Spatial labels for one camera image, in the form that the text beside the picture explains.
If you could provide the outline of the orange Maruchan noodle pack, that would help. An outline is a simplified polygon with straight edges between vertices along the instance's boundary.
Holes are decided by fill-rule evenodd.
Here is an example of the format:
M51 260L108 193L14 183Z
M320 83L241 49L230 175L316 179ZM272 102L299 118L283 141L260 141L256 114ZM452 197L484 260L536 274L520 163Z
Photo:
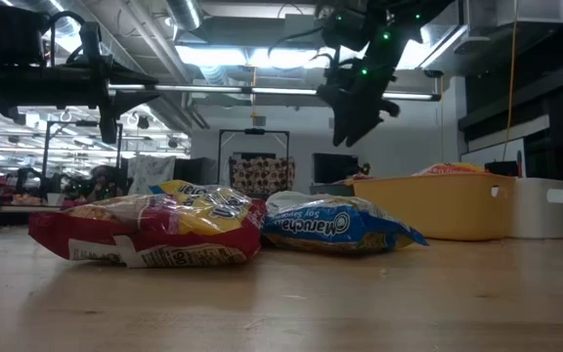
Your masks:
M487 173L484 166L467 162L445 162L428 166L413 176L440 175L440 174L459 174L459 173Z

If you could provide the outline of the white cloth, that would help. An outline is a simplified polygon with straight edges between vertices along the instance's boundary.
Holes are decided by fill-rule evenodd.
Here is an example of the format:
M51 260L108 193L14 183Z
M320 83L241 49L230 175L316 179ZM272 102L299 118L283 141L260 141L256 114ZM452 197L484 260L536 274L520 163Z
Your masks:
M150 186L171 181L175 170L174 156L138 155L128 159L127 177L132 179L129 195L150 195Z

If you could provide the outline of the round silver ceiling duct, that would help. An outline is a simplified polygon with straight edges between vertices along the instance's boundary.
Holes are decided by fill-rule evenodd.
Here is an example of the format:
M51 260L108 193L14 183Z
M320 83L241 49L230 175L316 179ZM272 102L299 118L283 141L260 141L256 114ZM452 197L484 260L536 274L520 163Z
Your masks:
M201 26L203 14L196 0L165 0L174 23L182 30L191 31Z

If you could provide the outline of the person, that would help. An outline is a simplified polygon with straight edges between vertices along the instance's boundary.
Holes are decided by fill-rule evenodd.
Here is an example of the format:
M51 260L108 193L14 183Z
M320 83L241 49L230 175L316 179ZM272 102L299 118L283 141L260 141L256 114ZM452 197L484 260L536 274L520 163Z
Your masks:
M100 165L91 170L91 192L89 202L110 198L116 184L117 169L113 166Z

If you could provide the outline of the ceiling light panel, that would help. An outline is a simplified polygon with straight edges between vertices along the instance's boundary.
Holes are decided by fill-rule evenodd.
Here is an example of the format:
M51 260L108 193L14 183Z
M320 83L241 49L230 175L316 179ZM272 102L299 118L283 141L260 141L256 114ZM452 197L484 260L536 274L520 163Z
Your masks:
M176 46L175 50L185 64L195 66L325 68L329 64L325 55L334 56L334 51L329 48L319 50L274 49L271 54L268 54L267 48Z

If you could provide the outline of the black cabinet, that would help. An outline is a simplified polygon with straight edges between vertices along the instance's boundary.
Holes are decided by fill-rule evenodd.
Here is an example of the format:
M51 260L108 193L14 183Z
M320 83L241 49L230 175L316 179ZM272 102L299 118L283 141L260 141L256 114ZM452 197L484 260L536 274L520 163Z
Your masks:
M176 193L208 195L215 190L217 161L207 157L176 159L174 179L179 181Z

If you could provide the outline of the black robot station frame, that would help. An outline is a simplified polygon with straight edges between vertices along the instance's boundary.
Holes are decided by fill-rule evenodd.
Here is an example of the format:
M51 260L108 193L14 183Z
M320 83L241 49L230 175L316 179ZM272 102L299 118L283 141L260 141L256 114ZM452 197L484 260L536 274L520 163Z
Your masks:
M217 174L216 174L216 183L217 184L221 184L221 163L222 163L222 148L224 146L225 142L229 142L233 137L229 137L227 140L223 139L223 135L225 133L232 133L232 134L236 134L236 133L241 133L244 135L256 135L256 136L262 136L262 135L266 135L266 134L273 134L276 136L278 134L283 134L285 136L286 141L284 143L280 142L281 144L283 144L285 146L285 159L286 159L286 170L285 170L285 185L283 188L283 191L290 191L290 185L289 185L289 166L290 166L290 155L289 155L289 151L290 151L290 132L289 131L283 131L283 130L266 130L263 128L246 128L246 129L220 129L218 131L218 142L217 142Z

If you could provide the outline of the black monitor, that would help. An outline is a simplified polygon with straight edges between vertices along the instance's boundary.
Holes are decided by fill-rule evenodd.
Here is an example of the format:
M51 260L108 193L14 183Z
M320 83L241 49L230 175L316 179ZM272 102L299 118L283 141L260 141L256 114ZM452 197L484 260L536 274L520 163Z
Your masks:
M355 155L314 153L312 159L315 183L330 184L341 181L359 169L359 159Z

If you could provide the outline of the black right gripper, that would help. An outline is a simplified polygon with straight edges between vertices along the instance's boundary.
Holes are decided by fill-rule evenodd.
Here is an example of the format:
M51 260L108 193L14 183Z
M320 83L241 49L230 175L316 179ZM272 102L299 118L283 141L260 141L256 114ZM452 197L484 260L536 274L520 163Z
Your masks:
M335 146L354 146L379 124L382 111L399 116L399 106L383 97L388 85L396 81L391 66L370 66L359 59L333 64L325 71L318 97L333 110Z

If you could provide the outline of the horizontal light bar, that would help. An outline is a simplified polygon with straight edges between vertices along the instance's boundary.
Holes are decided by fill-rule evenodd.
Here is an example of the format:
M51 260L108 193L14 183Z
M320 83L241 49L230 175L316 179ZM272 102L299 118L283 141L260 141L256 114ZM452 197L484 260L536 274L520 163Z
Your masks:
M205 94L243 94L243 95L279 95L316 97L316 89L303 88L274 88L261 86L212 86L212 85L142 85L142 84L109 84L111 91L128 92L179 92L179 93L205 93ZM408 93L385 91L382 99L394 101L421 101L437 102L442 99L439 94Z

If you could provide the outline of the teal plastic bin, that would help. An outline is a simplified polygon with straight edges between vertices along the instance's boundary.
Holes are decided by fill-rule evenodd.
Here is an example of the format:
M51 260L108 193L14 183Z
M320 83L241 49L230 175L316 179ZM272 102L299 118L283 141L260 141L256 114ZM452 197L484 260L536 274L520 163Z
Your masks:
M353 197L354 188L345 184L321 184L309 188L311 195L331 195L342 197Z

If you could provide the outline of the yellow plastic bin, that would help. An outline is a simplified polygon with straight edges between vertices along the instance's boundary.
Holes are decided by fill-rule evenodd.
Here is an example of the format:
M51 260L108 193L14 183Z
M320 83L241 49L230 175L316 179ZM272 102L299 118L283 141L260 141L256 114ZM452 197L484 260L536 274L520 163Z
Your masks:
M511 234L515 184L491 173L454 173L356 180L353 188L426 238L480 242Z

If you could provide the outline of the patterned cloth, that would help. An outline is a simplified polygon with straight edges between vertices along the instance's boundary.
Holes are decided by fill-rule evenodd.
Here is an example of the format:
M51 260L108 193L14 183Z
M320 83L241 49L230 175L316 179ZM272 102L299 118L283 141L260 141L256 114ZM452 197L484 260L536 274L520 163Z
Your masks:
M292 157L253 159L229 158L229 176L232 188L246 195L264 195L291 191L296 163Z

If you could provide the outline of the black frame stand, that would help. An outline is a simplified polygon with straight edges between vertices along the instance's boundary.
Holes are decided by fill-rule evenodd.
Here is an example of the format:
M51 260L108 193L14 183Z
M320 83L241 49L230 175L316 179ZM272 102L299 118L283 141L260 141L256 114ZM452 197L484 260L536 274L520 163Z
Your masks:
M55 137L59 132L55 132L54 134L51 133L51 127L55 124L60 124L62 126L68 125L75 125L77 127L100 127L99 121L91 121L91 120L77 120L77 121L59 121L59 120L48 120L46 126L46 133L44 138L44 147L43 147L43 159L41 165L41 185L48 180L47 178L47 164L48 164L48 156L49 156L49 147L50 141L53 137ZM122 144L122 133L123 133L123 125L121 123L116 123L117 128L117 137L116 137L116 157L115 157L115 167L117 169L120 168L121 164L121 144Z

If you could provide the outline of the white ceiling duct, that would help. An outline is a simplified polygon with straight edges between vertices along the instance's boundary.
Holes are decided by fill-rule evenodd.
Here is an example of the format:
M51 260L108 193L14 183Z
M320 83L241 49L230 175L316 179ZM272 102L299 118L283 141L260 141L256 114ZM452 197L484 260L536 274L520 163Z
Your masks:
M563 0L454 0L422 30L431 46L419 65L457 75L508 61L563 25Z

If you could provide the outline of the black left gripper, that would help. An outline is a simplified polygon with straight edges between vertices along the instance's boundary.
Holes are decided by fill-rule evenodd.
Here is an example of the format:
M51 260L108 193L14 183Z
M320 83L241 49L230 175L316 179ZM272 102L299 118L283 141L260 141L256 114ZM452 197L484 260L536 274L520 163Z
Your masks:
M96 22L81 25L81 51L77 59L53 67L1 66L0 113L17 119L19 107L86 106L100 112L102 140L116 142L116 119L123 113L160 96L156 92L117 91L111 98L108 81L117 85L156 85L158 79L113 63L100 51L101 31Z

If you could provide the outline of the white plastic bin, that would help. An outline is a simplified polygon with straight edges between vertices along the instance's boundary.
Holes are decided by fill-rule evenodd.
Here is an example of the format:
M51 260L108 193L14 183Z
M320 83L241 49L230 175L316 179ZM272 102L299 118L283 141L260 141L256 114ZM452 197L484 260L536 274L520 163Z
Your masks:
M520 178L514 188L514 239L563 239L563 181Z

